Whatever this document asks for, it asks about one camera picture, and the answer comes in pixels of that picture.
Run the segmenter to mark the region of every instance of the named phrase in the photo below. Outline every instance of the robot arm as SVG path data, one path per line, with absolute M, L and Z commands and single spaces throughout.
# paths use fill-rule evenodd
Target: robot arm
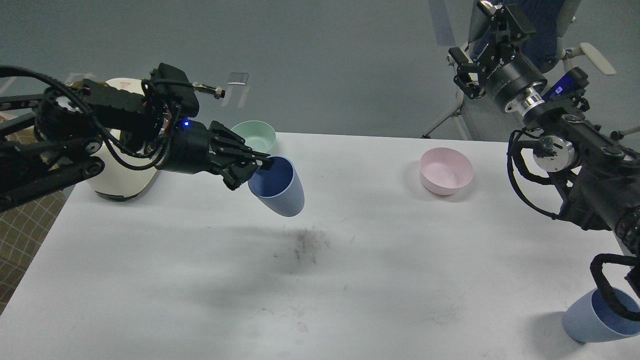
M 640 313 L 627 311 L 602 275 L 604 263 L 633 266 L 626 279 L 640 297 L 640 154 L 600 134 L 600 128 L 586 120 L 589 103 L 583 95 L 588 81 L 579 68 L 541 95 L 547 79 L 522 54 L 522 44 L 536 32 L 520 5 L 489 1 L 477 5 L 490 20 L 493 37 L 472 61 L 460 48 L 449 49 L 457 66 L 454 82 L 470 99 L 488 95 L 501 112 L 517 111 L 522 116 L 525 127 L 509 139 L 508 175 L 528 206 L 583 230 L 612 230 L 635 255 L 596 257 L 591 271 L 610 307 L 625 318 L 640 321 Z M 521 140 L 522 135 L 532 140 Z M 548 177 L 527 169 L 522 149 L 533 150 L 536 163 Z M 515 181 L 514 165 L 526 180 L 555 186 L 563 200 L 558 213 L 542 210 L 526 198 Z
M 143 81 L 144 95 L 84 79 L 72 86 L 30 70 L 0 67 L 0 77 L 22 76 L 50 87 L 43 94 L 0 97 L 0 110 L 33 109 L 0 124 L 0 211 L 79 183 L 104 170 L 95 154 L 106 146 L 122 166 L 132 170 L 157 167 L 194 174 L 221 175 L 235 190 L 262 167 L 269 155 L 255 152 L 244 139 L 213 121 L 207 129 L 189 121 L 198 115 L 195 91 L 224 97 L 220 88 L 190 83 L 185 73 L 161 63 Z M 24 145 L 6 136 L 34 127 L 37 143 Z M 108 129 L 120 129 L 115 138 Z M 115 151 L 148 159 L 143 166 L 124 161 Z

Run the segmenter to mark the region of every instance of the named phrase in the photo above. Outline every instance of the chair leg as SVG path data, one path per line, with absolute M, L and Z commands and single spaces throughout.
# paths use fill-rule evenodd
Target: chair leg
M 441 116 L 439 116 L 438 120 L 425 130 L 425 132 L 422 134 L 422 138 L 430 139 L 431 138 L 430 134 L 435 129 L 437 129 L 440 125 L 444 124 L 445 121 L 449 120 L 452 117 L 457 118 L 458 116 L 460 116 L 460 107 L 462 106 L 463 99 L 464 99 L 464 93 L 462 92 L 462 90 L 458 89 L 456 91 L 456 104 L 451 108 L 449 108 L 447 111 L 445 111 Z M 464 131 L 461 131 L 459 126 L 458 126 L 458 131 L 460 132 L 463 138 L 467 137 L 466 134 L 463 135 Z

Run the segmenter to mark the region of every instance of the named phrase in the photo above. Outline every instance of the table surface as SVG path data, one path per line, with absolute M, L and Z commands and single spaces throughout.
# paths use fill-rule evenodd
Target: table surface
M 459 193 L 422 187 L 434 147 L 474 165 Z M 636 358 L 640 338 L 564 333 L 563 311 L 594 287 L 593 256 L 620 248 L 522 204 L 505 152 L 278 133 L 272 153 L 305 191 L 293 218 L 210 174 L 159 172 L 125 203 L 81 183 L 0 316 L 0 358 Z M 557 210 L 553 188 L 522 185 Z

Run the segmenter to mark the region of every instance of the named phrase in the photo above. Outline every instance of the cup rim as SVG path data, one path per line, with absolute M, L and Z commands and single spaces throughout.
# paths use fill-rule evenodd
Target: cup rim
M 292 172 L 292 176 L 291 179 L 289 180 L 289 184 L 287 184 L 287 186 L 279 193 L 275 194 L 275 195 L 271 195 L 271 196 L 262 196 L 262 195 L 258 195 L 255 193 L 255 191 L 252 189 L 251 186 L 251 179 L 249 179 L 249 181 L 247 181 L 248 185 L 249 185 L 249 191 L 251 191 L 252 194 L 254 194 L 255 196 L 259 197 L 260 199 L 273 199 L 274 197 L 278 197 L 280 195 L 282 195 L 284 192 L 286 192 L 291 185 L 293 184 L 293 181 L 296 179 L 297 173 L 296 173 L 296 168 L 293 167 L 293 162 L 291 162 L 291 160 L 285 156 L 282 155 L 270 155 L 267 156 L 267 158 L 282 158 L 284 160 L 286 160 L 286 162 L 288 162 L 289 166 L 291 167 L 291 169 L 293 170 Z

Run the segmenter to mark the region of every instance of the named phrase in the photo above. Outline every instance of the gray wall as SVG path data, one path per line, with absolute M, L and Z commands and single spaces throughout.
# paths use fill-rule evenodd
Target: gray wall
M 444 57 L 452 45 L 448 41 L 466 40 L 471 2 L 3 1 L 0 6 L 1 63 L 63 81 L 70 73 L 143 78 L 160 62 L 209 85 L 226 84 L 231 72 L 248 72 L 244 107 L 237 106 L 241 88 L 224 107 L 201 96 L 197 120 L 233 126 L 255 119 L 277 131 L 419 137 L 452 104 L 455 87 Z M 590 118 L 606 133 L 638 123 L 639 15 L 637 1 L 583 0 L 578 22 L 566 36 L 567 45 L 591 42 L 619 72 L 607 78 L 586 60 L 576 61 L 590 76 Z M 447 36 L 449 21 L 453 37 Z M 550 82 L 561 74 L 549 74 Z M 42 89 L 35 81 L 18 80 L 4 94 Z M 488 112 L 471 111 L 470 121 L 491 133 L 496 125 L 483 124 L 483 117 L 496 115 Z M 505 124 L 510 129 L 513 121 Z M 434 137 L 459 135 L 446 124 Z M 505 141 L 502 137 L 483 140 Z M 630 139 L 640 148 L 640 135 Z

